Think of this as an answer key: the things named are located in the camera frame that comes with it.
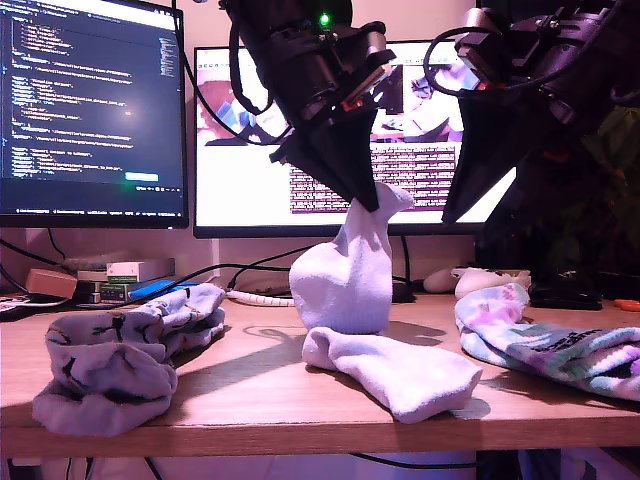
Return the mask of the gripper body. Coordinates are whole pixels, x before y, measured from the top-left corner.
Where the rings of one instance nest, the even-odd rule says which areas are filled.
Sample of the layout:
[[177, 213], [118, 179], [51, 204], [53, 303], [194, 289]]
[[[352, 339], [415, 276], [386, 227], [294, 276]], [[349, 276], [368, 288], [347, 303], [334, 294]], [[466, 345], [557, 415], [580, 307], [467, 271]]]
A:
[[[362, 107], [377, 110], [370, 90], [390, 74], [395, 58], [383, 34], [269, 34], [254, 45], [259, 77], [291, 135], [314, 146], [328, 119]], [[287, 161], [286, 140], [273, 161]]]

